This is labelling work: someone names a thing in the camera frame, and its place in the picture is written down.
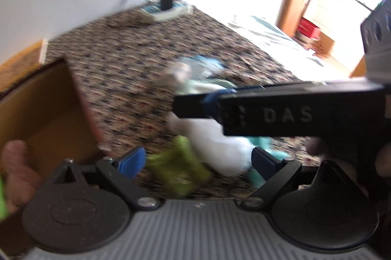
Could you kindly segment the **right hand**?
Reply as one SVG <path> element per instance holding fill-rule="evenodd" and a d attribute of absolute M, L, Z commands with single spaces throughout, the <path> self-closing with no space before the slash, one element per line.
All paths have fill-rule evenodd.
<path fill-rule="evenodd" d="M 306 145 L 306 151 L 308 155 L 321 157 L 322 159 L 334 158 L 333 153 L 335 153 L 319 138 L 310 139 Z M 381 177 L 390 177 L 390 144 L 380 150 L 376 158 L 375 167 L 376 172 Z"/>

